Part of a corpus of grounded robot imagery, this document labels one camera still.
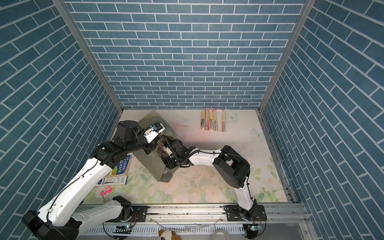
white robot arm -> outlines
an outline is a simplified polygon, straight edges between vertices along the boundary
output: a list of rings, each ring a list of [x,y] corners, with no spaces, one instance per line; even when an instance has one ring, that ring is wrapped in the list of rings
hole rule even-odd
[[[74,240],[78,235],[105,221],[119,218],[124,222],[132,216],[131,202],[122,196],[85,212],[74,213],[77,206],[96,183],[113,169],[127,153],[143,149],[147,154],[158,148],[164,139],[169,159],[164,163],[168,169],[182,165],[206,165],[215,167],[232,187],[238,198],[240,215],[252,220],[256,203],[248,188],[249,164],[231,147],[216,151],[187,149],[178,139],[170,141],[160,136],[164,126],[156,122],[146,131],[134,121],[119,122],[114,139],[100,144],[91,154],[83,168],[47,204],[38,211],[28,211],[22,221],[41,240]]]

white cable tray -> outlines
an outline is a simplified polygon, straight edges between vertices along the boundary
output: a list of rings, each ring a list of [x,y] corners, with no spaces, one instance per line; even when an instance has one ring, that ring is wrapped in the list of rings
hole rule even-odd
[[[105,231],[112,235],[116,231],[117,226],[122,226],[122,224],[117,225],[104,225]],[[227,231],[229,234],[244,234],[243,225],[239,223],[222,223],[222,224],[204,224],[203,227],[195,227],[193,224],[163,224],[166,228],[180,229],[180,231],[175,231],[178,235],[208,235],[213,234],[215,231],[222,229]],[[144,237],[144,236],[157,236],[161,228],[157,224],[146,224],[146,225],[136,225],[132,228],[131,233],[114,233],[115,236],[132,236],[132,237]],[[103,225],[98,225],[94,228],[89,229],[83,235],[92,235],[100,236],[105,235],[103,230]]]

black cable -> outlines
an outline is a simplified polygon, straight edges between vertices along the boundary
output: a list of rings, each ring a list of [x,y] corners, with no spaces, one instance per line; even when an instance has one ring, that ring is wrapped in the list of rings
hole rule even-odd
[[[111,235],[109,235],[109,234],[107,233],[107,231],[106,231],[105,228],[104,228],[104,223],[103,223],[103,230],[104,230],[104,232],[105,232],[106,235],[108,235],[109,237],[111,237],[111,238],[113,238],[114,240],[116,240],[116,238],[112,237]]]
[[[208,153],[208,154],[213,154],[213,155],[215,155],[215,154],[217,154],[217,153],[221,153],[221,152],[215,152],[215,151],[213,151],[213,152],[204,152],[204,151],[201,151],[200,149],[197,150],[197,151],[199,151],[199,152],[203,152],[203,153]]]
[[[266,218],[265,218],[265,223],[264,223],[263,231],[262,231],[262,233],[260,233],[260,235],[257,235],[257,237],[261,236],[261,235],[264,233],[265,229],[266,229]]]
[[[136,214],[134,211],[132,211],[132,217],[133,217],[133,214],[135,214],[135,223],[133,223],[133,226],[132,226],[131,228],[133,228],[134,226],[136,226],[136,217],[137,217],[137,214]]]
[[[228,208],[228,205],[226,205],[226,206],[224,206],[224,211],[226,212],[226,213],[232,213],[233,211],[234,211],[234,209],[232,209],[232,210],[228,210],[227,209]]]
[[[192,155],[194,155],[195,153],[198,153],[199,150],[195,150],[193,152],[191,152],[185,159],[189,159],[190,157],[192,157]]]
[[[173,156],[175,156],[176,160],[179,160],[179,158],[176,156],[176,153],[175,153],[175,150],[173,149],[173,146],[169,143],[169,140],[167,138],[167,136],[164,136],[164,139],[166,140],[167,144],[168,144],[168,148],[171,150],[171,152],[173,153]]]
[[[257,204],[257,202],[255,202],[255,200],[253,199],[253,197],[251,195],[251,190],[249,190],[248,179],[249,179],[250,174],[251,174],[251,170],[248,171],[248,178],[247,178],[247,188],[248,188],[249,198],[253,201],[254,204]]]
[[[58,232],[63,236],[63,238],[64,238],[65,240],[68,240],[68,238],[65,237],[64,234],[63,234],[61,231],[59,231],[57,228],[55,228],[52,224],[50,224],[50,225],[51,225],[51,227],[53,227],[54,229],[56,229],[56,231],[58,231]]]
[[[232,153],[226,153],[226,152],[223,152],[224,154],[227,154],[227,155],[231,155],[231,156],[236,156],[236,157],[241,157],[242,159],[246,160],[245,158],[243,158],[242,156],[240,155],[236,155],[236,154],[232,154]]]
[[[48,215],[49,215],[49,212],[50,212],[49,210],[52,209],[53,204],[56,202],[57,198],[60,196],[60,194],[61,194],[65,189],[67,189],[67,188],[68,188],[70,185],[72,185],[75,181],[73,181],[73,182],[71,182],[70,184],[68,184],[67,186],[65,186],[65,188],[63,188],[63,189],[59,192],[59,194],[55,197],[54,201],[52,202],[52,204],[51,204],[51,206],[49,207],[48,212],[47,212],[47,216],[46,216],[47,222],[49,221],[49,220],[48,220]]]

metal frame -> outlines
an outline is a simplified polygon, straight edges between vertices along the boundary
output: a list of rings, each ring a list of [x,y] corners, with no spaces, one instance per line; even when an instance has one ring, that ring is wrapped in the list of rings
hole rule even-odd
[[[242,224],[250,221],[239,220],[228,222],[225,205],[236,204],[148,204],[145,222],[137,222],[137,231],[132,234],[114,234],[122,236],[148,236],[155,235],[158,224],[165,227],[181,229],[178,234],[212,234],[217,229],[229,230],[230,234],[244,233]],[[77,211],[84,211],[97,205],[80,205]],[[267,216],[267,224],[272,223],[298,223],[305,240],[311,240],[309,227],[310,220],[302,203],[270,203],[263,204]],[[116,226],[124,223],[106,222],[106,231],[111,234]],[[102,226],[88,230],[84,235],[103,235]]]
[[[70,13],[67,5],[65,4],[64,0],[52,0],[52,2],[55,5],[57,11],[60,13],[60,15],[63,18],[64,22],[66,23],[67,27],[71,31],[71,33],[72,33],[73,37],[75,38],[77,44],[79,45],[80,49],[83,51],[85,57],[88,59],[89,64],[91,65],[92,69],[95,71],[96,75],[98,76],[101,84],[104,86],[105,90],[107,91],[112,102],[115,104],[119,113],[122,113],[122,111],[123,111],[122,105],[120,104],[115,93],[113,92],[113,89],[111,88],[110,84],[108,83],[108,80],[107,80],[106,76],[104,75],[104,72],[102,71],[99,63],[96,61],[96,58],[94,57],[88,43],[86,42],[83,34],[80,31],[79,26],[76,24],[76,22],[72,16],[72,14]]]
[[[259,118],[260,125],[262,126],[264,137],[265,137],[265,140],[268,144],[269,150],[271,152],[271,156],[272,156],[273,162],[275,164],[279,178],[281,180],[281,183],[282,183],[283,187],[287,187],[288,192],[291,196],[292,202],[297,202],[297,197],[295,195],[295,192],[293,191],[292,185],[289,182],[289,179],[288,179],[288,176],[287,176],[286,171],[284,169],[283,163],[279,157],[279,153],[276,150],[275,143],[272,139],[271,132],[269,131],[269,128],[266,124],[266,120],[264,118],[264,115],[262,113],[260,113],[258,110],[256,110],[256,114]]]
[[[228,222],[225,205],[237,204],[144,204],[148,206],[145,222],[136,225],[150,225],[154,221],[161,224],[220,224],[250,223],[239,220]],[[309,217],[302,203],[265,203],[267,223],[309,223]],[[100,205],[79,205],[76,211],[85,211]]]
[[[312,7],[314,5],[316,0],[306,0],[301,11],[299,18],[297,19],[297,22],[292,30],[291,36],[288,40],[288,43],[284,49],[283,54],[281,55],[281,59],[279,61],[279,64],[276,67],[275,72],[273,73],[273,76],[271,78],[271,82],[269,83],[266,92],[264,94],[264,97],[262,99],[262,102],[260,103],[259,111],[262,113],[266,107],[266,104],[271,97],[271,94],[273,92],[273,89],[275,88],[275,85],[277,84],[277,81],[279,80],[279,77],[285,67],[285,64],[288,61],[288,57],[292,52],[293,47],[295,46],[295,43],[297,39],[299,38],[299,35],[301,33],[301,30],[304,27],[304,23],[307,20]]]

blue brick wall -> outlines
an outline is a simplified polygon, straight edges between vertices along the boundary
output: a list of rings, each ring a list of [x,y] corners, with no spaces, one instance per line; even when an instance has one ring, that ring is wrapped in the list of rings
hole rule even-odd
[[[125,108],[257,108],[304,0],[66,1]]]
[[[0,239],[29,239],[118,112],[51,0],[0,1]]]
[[[383,13],[317,0],[264,112],[322,239],[384,239]]]

